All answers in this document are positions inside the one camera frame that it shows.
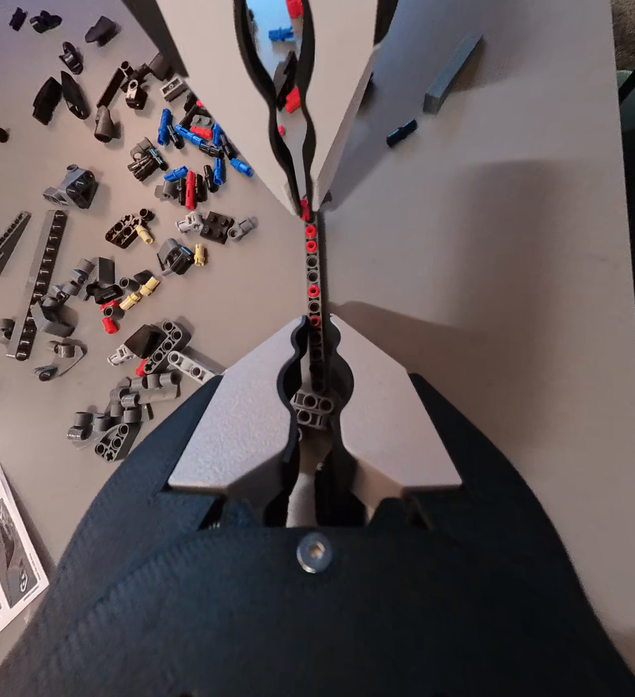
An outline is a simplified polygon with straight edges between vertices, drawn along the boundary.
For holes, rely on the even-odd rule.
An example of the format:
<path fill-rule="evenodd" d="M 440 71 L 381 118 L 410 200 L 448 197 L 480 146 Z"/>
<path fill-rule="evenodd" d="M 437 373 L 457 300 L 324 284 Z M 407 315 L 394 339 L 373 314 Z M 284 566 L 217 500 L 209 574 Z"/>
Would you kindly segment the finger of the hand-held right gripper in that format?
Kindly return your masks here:
<path fill-rule="evenodd" d="M 320 209 L 348 139 L 397 1 L 303 1 L 296 74 L 306 121 L 306 200 Z"/>
<path fill-rule="evenodd" d="M 124 1 L 176 73 L 217 119 L 261 181 L 302 216 L 274 83 L 258 56 L 246 1 Z"/>

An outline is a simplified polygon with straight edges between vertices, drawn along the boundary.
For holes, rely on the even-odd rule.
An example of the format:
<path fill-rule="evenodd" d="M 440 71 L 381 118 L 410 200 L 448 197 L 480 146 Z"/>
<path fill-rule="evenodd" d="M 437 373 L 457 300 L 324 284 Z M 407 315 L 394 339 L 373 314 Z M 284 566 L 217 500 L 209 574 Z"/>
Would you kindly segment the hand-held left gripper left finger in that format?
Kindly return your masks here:
<path fill-rule="evenodd" d="M 171 488 L 248 501 L 287 501 L 299 471 L 292 398 L 302 387 L 300 316 L 228 368 L 171 473 Z"/>

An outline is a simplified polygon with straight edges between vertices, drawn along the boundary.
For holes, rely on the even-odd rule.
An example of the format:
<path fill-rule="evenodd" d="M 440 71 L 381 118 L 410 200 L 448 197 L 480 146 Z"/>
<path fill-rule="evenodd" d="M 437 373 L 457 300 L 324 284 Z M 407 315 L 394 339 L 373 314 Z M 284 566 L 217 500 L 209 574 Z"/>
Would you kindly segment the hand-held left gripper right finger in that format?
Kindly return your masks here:
<path fill-rule="evenodd" d="M 386 499 L 462 486 L 408 371 L 337 315 L 329 317 L 329 517 L 362 518 Z"/>

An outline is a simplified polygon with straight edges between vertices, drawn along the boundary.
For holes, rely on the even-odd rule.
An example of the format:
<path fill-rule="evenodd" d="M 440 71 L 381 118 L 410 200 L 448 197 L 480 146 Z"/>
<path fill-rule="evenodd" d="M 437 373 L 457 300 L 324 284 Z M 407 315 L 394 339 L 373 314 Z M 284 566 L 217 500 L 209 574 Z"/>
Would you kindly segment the black lego beam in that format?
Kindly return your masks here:
<path fill-rule="evenodd" d="M 325 251 L 322 213 L 313 212 L 310 221 L 304 225 L 308 370 L 312 391 L 325 396 L 329 390 L 329 342 L 324 333 L 327 289 L 322 271 Z"/>

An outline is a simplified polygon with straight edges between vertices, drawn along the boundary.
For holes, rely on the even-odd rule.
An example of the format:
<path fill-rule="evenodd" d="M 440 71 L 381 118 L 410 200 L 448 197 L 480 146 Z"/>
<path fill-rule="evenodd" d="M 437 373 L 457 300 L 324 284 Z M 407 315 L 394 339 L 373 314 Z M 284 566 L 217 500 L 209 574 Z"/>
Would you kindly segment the pile of lego pieces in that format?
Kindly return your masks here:
<path fill-rule="evenodd" d="M 303 17 L 284 1 L 247 1 L 271 76 L 299 55 Z M 183 319 L 226 362 L 303 303 L 304 222 L 245 155 L 214 160 L 184 140 L 157 143 L 163 81 L 138 80 L 142 110 L 117 92 L 119 138 L 95 135 L 96 102 L 120 64 L 158 49 L 119 1 L 0 1 L 0 458 L 29 473 L 104 474 L 118 461 L 72 441 L 74 411 L 140 358 L 106 355 L 144 323 Z"/>

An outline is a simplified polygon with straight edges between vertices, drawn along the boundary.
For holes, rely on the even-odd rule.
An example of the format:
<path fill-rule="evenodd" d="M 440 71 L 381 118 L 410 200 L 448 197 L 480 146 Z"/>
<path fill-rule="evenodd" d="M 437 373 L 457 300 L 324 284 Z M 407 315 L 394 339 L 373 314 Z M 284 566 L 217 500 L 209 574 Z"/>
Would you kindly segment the black lego pin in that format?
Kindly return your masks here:
<path fill-rule="evenodd" d="M 406 140 L 410 135 L 415 133 L 418 128 L 418 122 L 416 119 L 411 119 L 407 123 L 397 127 L 394 131 L 386 137 L 386 143 L 389 148 L 394 148 L 396 145 L 400 144 Z"/>

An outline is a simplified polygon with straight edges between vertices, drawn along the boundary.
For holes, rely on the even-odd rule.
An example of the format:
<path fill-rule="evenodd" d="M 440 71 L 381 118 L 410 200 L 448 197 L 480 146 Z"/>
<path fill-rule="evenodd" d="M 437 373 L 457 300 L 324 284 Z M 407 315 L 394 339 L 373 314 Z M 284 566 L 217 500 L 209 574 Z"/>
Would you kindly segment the dark grey rectangular bar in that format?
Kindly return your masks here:
<path fill-rule="evenodd" d="M 465 34 L 425 92 L 422 103 L 423 113 L 434 116 L 440 112 L 448 95 L 483 41 L 484 35 L 482 33 L 469 32 Z"/>

